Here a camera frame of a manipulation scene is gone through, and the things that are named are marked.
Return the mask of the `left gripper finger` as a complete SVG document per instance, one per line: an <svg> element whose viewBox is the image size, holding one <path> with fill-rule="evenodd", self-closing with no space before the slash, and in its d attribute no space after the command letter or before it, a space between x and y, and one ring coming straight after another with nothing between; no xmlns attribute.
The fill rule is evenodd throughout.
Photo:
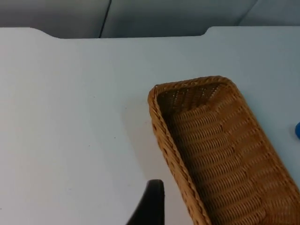
<svg viewBox="0 0 300 225"><path fill-rule="evenodd" d="M165 189L162 180L147 182L145 191L127 225L164 225Z"/></svg>

